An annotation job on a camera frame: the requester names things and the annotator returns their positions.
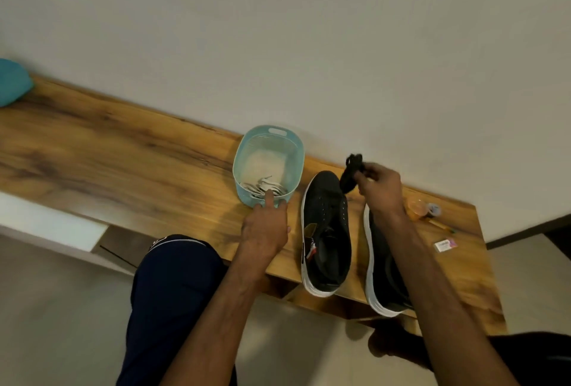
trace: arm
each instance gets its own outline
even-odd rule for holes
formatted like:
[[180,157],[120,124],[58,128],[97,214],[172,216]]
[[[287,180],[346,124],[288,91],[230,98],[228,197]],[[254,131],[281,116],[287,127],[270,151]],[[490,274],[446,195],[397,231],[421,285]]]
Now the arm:
[[517,386],[404,213],[400,175],[367,163],[365,174],[357,172],[355,179],[403,276],[438,383]]
[[266,268],[287,242],[287,205],[257,204],[244,220],[241,242],[220,286],[196,322],[161,386],[227,386],[246,318]]

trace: hand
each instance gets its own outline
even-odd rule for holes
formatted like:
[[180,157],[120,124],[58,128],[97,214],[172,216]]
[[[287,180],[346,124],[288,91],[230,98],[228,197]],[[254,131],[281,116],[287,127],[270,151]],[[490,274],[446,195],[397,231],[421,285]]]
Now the hand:
[[265,205],[256,204],[242,224],[241,242],[234,261],[248,263],[248,269],[261,278],[274,257],[287,243],[287,202],[274,207],[274,193],[266,191]]
[[353,177],[373,213],[384,218],[405,215],[400,174],[378,163],[364,162],[363,165],[365,173],[357,171]]

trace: floor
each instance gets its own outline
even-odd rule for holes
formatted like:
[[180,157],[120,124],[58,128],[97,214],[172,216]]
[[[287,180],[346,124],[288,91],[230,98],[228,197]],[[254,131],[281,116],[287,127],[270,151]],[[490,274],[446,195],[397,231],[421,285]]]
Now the floor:
[[[571,262],[543,236],[490,251],[511,332],[571,335]],[[131,278],[0,239],[0,386],[104,385],[117,378]],[[267,296],[238,360],[242,385],[435,385],[432,373],[367,350],[371,330]]]

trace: black sneaker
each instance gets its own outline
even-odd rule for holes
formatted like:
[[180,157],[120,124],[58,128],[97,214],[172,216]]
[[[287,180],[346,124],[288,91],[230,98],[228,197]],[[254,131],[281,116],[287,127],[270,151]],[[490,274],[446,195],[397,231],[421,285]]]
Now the black sneaker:
[[314,296],[327,297],[345,281],[351,265],[347,199],[339,178],[321,171],[302,201],[302,281]]
[[365,283],[367,302],[379,314],[396,317],[412,308],[407,288],[390,253],[387,239],[375,225],[368,205],[365,206],[363,221],[369,245],[369,267]]

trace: white sneaker sole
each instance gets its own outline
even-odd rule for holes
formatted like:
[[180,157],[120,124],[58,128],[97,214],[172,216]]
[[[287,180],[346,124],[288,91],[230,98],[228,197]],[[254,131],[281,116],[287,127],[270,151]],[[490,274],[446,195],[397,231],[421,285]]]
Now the white sneaker sole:
[[385,317],[396,317],[402,311],[387,310],[381,305],[375,289],[373,287],[373,269],[375,268],[375,255],[373,255],[373,237],[371,235],[371,225],[369,223],[369,206],[365,205],[365,212],[363,214],[363,224],[365,225],[365,237],[367,238],[367,245],[369,246],[369,267],[367,268],[367,281],[365,282],[365,296],[371,308]]
[[305,223],[303,222],[303,209],[305,208],[305,196],[307,195],[307,190],[310,188],[311,182],[309,182],[309,184],[307,185],[307,188],[305,189],[305,192],[303,193],[303,200],[302,200],[302,283],[303,286],[305,287],[305,289],[307,290],[307,292],[313,296],[317,296],[317,297],[329,297],[332,296],[333,294],[335,294],[335,292],[337,291],[337,289],[333,290],[333,291],[321,291],[316,289],[313,284],[310,281],[310,276],[307,274],[307,264],[306,264],[306,259],[305,259],[305,235],[304,235],[304,231],[305,231]]

